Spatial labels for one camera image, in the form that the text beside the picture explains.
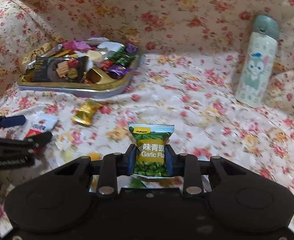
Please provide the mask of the red white snack packet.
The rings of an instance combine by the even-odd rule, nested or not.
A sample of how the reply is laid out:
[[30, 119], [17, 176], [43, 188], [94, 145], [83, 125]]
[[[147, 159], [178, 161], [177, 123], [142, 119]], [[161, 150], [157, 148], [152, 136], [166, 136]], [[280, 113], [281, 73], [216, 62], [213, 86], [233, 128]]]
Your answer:
[[32, 139], [34, 137], [41, 141], [50, 141], [52, 139], [52, 130], [58, 122], [58, 117], [52, 114], [40, 113], [31, 122], [29, 130], [27, 131], [24, 140]]

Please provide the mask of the green garlic peas packet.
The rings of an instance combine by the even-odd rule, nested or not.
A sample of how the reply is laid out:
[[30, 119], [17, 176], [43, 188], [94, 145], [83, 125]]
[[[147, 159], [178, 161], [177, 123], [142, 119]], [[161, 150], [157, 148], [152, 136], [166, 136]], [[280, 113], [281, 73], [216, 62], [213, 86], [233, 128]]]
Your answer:
[[174, 125], [129, 124], [129, 131], [137, 146], [134, 174], [144, 177], [168, 175], [165, 164], [165, 145], [174, 130]]

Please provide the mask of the gold foil candy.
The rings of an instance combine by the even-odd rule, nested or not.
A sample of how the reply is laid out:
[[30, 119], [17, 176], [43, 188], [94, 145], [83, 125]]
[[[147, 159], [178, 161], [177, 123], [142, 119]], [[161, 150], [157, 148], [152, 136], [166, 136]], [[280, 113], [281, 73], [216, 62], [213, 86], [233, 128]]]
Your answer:
[[72, 122], [80, 125], [90, 126], [92, 124], [92, 117], [102, 107], [102, 105], [93, 100], [87, 100], [72, 116]]

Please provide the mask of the tin tray full of snacks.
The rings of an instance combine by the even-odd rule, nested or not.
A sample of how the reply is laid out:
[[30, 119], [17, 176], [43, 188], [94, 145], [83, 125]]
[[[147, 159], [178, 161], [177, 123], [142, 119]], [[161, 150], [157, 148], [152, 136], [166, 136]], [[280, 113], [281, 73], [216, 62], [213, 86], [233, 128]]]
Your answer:
[[105, 37], [48, 42], [24, 56], [18, 87], [108, 98], [125, 92], [140, 58], [134, 44], [113, 42]]

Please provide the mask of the black biscuit packet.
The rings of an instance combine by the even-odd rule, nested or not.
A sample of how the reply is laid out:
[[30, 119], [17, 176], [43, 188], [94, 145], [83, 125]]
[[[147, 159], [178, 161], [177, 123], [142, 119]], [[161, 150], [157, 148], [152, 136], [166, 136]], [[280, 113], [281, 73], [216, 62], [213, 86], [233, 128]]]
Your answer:
[[89, 57], [36, 57], [33, 82], [82, 83]]

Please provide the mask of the purple candy in tray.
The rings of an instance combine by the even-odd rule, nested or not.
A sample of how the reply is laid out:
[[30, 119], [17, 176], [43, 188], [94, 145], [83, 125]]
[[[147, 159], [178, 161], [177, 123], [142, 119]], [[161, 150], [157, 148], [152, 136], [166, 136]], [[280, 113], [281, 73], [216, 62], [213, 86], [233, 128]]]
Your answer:
[[122, 44], [117, 51], [108, 57], [112, 64], [107, 68], [107, 74], [112, 78], [121, 79], [130, 71], [129, 67], [137, 56], [137, 46], [132, 43]]

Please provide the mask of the white cartoon cat water bottle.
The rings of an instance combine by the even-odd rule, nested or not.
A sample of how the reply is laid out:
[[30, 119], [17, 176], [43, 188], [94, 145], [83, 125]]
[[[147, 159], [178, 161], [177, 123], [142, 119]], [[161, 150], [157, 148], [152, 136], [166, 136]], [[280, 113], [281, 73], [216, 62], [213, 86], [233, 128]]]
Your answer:
[[242, 74], [236, 88], [238, 101], [260, 107], [272, 73], [280, 31], [275, 20], [259, 15], [255, 18]]

